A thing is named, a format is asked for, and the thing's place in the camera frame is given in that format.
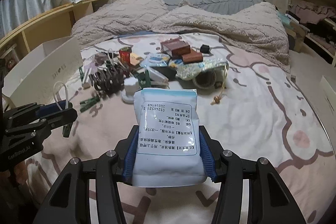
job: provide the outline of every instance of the blue gripper pad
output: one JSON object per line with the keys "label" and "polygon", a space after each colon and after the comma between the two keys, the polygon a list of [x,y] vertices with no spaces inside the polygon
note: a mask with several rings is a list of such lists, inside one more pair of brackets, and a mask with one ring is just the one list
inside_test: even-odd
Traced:
{"label": "blue gripper pad", "polygon": [[208,144],[205,141],[205,138],[201,131],[199,131],[199,144],[201,147],[201,158],[203,161],[203,166],[205,173],[208,177],[214,181],[217,177],[216,169],[215,169],[215,160],[211,154]]}
{"label": "blue gripper pad", "polygon": [[[62,101],[58,102],[59,106],[62,109],[65,109],[65,103],[66,103],[66,100],[62,100]],[[58,111],[59,111],[58,106],[56,105],[56,103],[53,103],[53,104],[50,104],[50,105],[40,107],[40,109],[37,110],[35,114],[38,118],[41,118],[41,117],[44,117],[46,115],[49,115],[49,114],[52,114],[52,113],[55,113],[55,112],[58,112]]]}
{"label": "blue gripper pad", "polygon": [[125,165],[124,165],[124,173],[123,173],[124,181],[130,180],[132,177],[135,156],[137,155],[138,136],[139,136],[139,128],[134,134],[134,138],[131,142],[131,145],[129,146],[129,149],[125,157]]}

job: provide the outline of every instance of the green clothespin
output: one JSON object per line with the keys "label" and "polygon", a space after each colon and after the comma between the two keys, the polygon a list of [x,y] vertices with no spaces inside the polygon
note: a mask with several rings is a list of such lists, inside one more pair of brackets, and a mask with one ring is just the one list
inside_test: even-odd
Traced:
{"label": "green clothespin", "polygon": [[80,75],[81,81],[83,81],[83,79],[84,79],[84,71],[83,71],[82,67],[79,67],[78,69],[79,69],[79,75]]}
{"label": "green clothespin", "polygon": [[89,108],[93,107],[96,103],[100,101],[99,96],[95,96],[93,98],[81,101],[79,104],[82,105],[80,108],[80,112],[84,112],[88,110]]}
{"label": "green clothespin", "polygon": [[148,70],[145,70],[145,73],[144,73],[144,80],[143,80],[143,72],[140,73],[138,76],[138,81],[139,81],[139,85],[140,87],[143,89],[143,88],[150,88],[152,87],[151,85],[151,78],[149,77],[149,72]]}
{"label": "green clothespin", "polygon": [[68,123],[68,124],[63,126],[63,137],[64,138],[68,138],[70,136],[72,124],[73,124],[73,122]]}

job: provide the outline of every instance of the red container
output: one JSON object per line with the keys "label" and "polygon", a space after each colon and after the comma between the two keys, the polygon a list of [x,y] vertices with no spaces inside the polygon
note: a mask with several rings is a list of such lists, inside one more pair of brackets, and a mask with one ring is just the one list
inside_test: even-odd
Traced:
{"label": "red container", "polygon": [[131,65],[131,51],[129,47],[121,48],[119,50],[119,55],[120,55],[120,61],[122,64],[126,63],[129,66]]}

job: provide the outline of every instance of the white cardboard box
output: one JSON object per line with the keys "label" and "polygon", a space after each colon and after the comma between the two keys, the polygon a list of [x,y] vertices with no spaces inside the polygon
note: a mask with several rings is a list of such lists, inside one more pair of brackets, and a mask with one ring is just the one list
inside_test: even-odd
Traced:
{"label": "white cardboard box", "polygon": [[11,108],[48,104],[57,81],[66,83],[83,65],[76,37],[47,41],[27,54],[5,77],[2,96]]}
{"label": "white cardboard box", "polygon": [[327,97],[331,107],[335,111],[336,110],[336,80],[323,75],[321,82],[320,82],[320,86],[324,90],[325,96]]}

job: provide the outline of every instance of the plastic bag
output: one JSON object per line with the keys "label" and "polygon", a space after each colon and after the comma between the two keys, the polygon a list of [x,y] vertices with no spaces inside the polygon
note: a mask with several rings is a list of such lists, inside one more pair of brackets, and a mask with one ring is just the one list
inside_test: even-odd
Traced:
{"label": "plastic bag", "polygon": [[140,67],[167,67],[170,56],[164,53],[151,53],[140,63]]}
{"label": "plastic bag", "polygon": [[177,66],[176,77],[188,81],[195,78],[201,72],[224,67],[228,68],[228,62],[225,59],[207,59],[200,63]]}
{"label": "plastic bag", "polygon": [[178,66],[182,66],[182,65],[184,65],[182,59],[174,59],[174,60],[170,60],[170,61],[169,61],[169,64],[168,64],[168,66],[169,66],[170,68],[173,68],[173,69],[176,69]]}
{"label": "plastic bag", "polygon": [[196,106],[196,90],[145,88],[135,93],[139,136],[134,186],[186,186],[206,180]]}

